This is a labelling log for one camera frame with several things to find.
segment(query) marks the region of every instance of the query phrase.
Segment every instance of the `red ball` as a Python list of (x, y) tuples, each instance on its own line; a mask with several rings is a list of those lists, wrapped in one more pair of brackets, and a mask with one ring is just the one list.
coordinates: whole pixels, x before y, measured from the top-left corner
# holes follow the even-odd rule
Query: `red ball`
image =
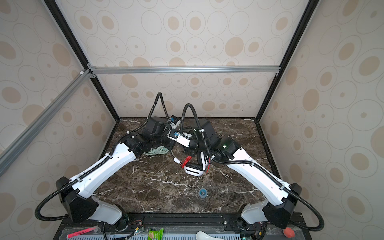
[(290, 228), (290, 227), (287, 227), (286, 229), (283, 230), (283, 233), (284, 235), (287, 237), (287, 238), (291, 238), (291, 237), (294, 237), (295, 236), (295, 232)]

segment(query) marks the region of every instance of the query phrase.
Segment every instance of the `green snack package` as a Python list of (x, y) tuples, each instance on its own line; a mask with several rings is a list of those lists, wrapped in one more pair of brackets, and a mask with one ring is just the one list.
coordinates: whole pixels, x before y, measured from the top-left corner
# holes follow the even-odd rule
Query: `green snack package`
[(159, 231), (152, 231), (151, 229), (149, 229), (148, 240), (153, 240), (153, 239), (161, 240), (161, 238), (163, 237), (163, 231), (164, 231), (163, 228), (160, 229)]

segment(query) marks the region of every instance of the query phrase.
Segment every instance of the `wallpaper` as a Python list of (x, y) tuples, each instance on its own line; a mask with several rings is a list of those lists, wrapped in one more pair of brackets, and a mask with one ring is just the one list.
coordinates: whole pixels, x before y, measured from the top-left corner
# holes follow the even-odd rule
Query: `wallpaper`
[[(115, 121), (87, 80), (0, 177), (0, 239), (51, 240), (61, 221), (42, 222), (37, 204), (70, 178), (94, 164)], [(56, 196), (45, 216), (66, 213)]]
[(38, 0), (0, 1), (0, 154), (82, 67)]
[[(157, 92), (169, 115), (191, 103), (201, 117), (250, 117), (259, 111), (275, 73), (99, 74), (120, 117), (147, 117)], [(154, 116), (165, 116), (159, 100)], [(193, 117), (190, 110), (187, 117)]]
[(57, 0), (93, 66), (279, 65), (307, 0)]
[(324, 216), (314, 240), (383, 238), (383, 24), (382, 0), (322, 1), (261, 120), (282, 178)]

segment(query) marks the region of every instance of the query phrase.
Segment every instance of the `pink marker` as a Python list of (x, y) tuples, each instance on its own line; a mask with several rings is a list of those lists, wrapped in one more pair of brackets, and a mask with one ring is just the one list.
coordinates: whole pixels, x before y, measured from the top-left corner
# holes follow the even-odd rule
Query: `pink marker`
[(95, 227), (90, 227), (90, 228), (87, 228), (87, 229), (84, 229), (84, 230), (81, 230), (81, 231), (78, 231), (78, 232), (74, 232), (74, 233), (68, 234), (67, 238), (75, 237), (75, 236), (78, 236), (78, 235), (81, 235), (81, 234), (84, 234), (84, 233), (93, 231), (93, 230), (95, 230), (96, 228), (97, 228), (97, 226), (95, 226)]

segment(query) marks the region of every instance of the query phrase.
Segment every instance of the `brown marble tabletop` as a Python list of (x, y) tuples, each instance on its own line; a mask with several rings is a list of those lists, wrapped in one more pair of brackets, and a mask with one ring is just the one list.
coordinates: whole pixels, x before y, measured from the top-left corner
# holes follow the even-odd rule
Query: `brown marble tabletop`
[[(234, 138), (271, 172), (253, 119), (209, 120), (218, 133)], [(122, 119), (109, 148), (126, 131), (138, 127), (143, 121), (143, 118)], [(186, 119), (184, 125), (190, 126), (193, 121)], [(173, 152), (181, 161), (187, 157), (178, 143)], [(198, 195), (201, 188), (208, 192), (204, 199)], [(208, 173), (195, 177), (186, 174), (170, 153), (139, 157), (105, 181), (94, 196), (119, 204), (127, 212), (237, 212), (243, 204), (265, 199), (256, 187), (225, 165), (213, 163)]]

